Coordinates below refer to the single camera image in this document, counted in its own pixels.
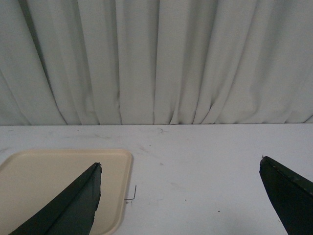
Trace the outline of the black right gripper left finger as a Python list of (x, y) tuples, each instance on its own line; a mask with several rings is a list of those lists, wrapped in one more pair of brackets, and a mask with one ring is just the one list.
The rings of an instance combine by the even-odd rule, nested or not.
[(100, 163), (92, 164), (12, 235), (88, 235), (101, 198)]

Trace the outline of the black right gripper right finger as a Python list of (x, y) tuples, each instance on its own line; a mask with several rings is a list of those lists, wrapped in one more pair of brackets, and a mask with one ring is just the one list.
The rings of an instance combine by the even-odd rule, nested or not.
[(264, 156), (260, 177), (268, 198), (289, 235), (313, 233), (313, 183)]

